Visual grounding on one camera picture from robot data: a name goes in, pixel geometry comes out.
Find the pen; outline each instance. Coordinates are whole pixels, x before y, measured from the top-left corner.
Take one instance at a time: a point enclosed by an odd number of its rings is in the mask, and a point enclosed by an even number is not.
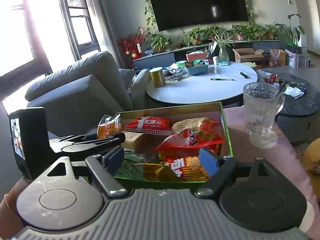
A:
[[[249,78],[246,74],[244,74],[243,72],[240,72],[240,75],[242,75],[244,78]]]
[[[236,81],[235,79],[222,79],[222,78],[212,78],[211,80],[217,80],[217,81]]]

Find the pink tablecloth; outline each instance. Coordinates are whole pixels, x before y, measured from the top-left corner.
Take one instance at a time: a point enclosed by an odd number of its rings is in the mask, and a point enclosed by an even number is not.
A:
[[[305,196],[314,209],[314,222],[307,232],[312,239],[320,239],[320,211],[310,179],[296,152],[286,136],[275,124],[273,131],[278,135],[278,144],[270,149],[259,149],[249,142],[249,135],[244,129],[244,107],[225,109],[231,144],[236,157],[241,162],[252,162],[255,157],[264,157],[286,176]]]

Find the gray sofa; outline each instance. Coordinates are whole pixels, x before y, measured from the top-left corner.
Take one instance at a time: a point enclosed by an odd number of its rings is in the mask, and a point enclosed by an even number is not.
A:
[[[84,134],[105,114],[160,107],[146,94],[148,70],[139,73],[131,94],[127,92],[135,73],[118,69],[110,53],[99,52],[32,84],[25,98],[28,107],[45,108],[49,132],[59,137]]]

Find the sofa backrest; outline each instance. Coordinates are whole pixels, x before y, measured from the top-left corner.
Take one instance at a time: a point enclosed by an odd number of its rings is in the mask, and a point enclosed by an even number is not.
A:
[[[116,62],[113,56],[106,51],[79,60],[33,83],[28,88],[25,99],[30,102],[55,88],[89,75],[94,75],[124,110],[133,109],[131,98],[126,91]]]

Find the green box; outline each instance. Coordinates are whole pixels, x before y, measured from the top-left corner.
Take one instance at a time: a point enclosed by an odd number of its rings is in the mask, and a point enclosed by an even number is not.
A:
[[[185,119],[190,119],[190,118],[200,118],[200,117],[214,118],[216,120],[221,121],[221,126],[220,128],[218,128],[217,132],[225,140],[225,143],[222,145],[222,148],[221,148],[221,155],[233,156],[230,136],[228,132],[228,126],[227,126],[226,117],[225,117],[221,102],[146,109],[146,110],[138,110],[138,111],[131,111],[131,112],[123,112],[120,114],[121,114],[121,123],[124,126],[126,126],[133,119],[141,116],[166,117],[170,119],[172,123],[182,121]],[[133,188],[153,188],[153,189],[190,188],[192,191],[194,191],[203,183],[203,182],[139,181],[139,180],[118,178],[118,177],[116,177],[116,179],[128,190],[131,190]]]

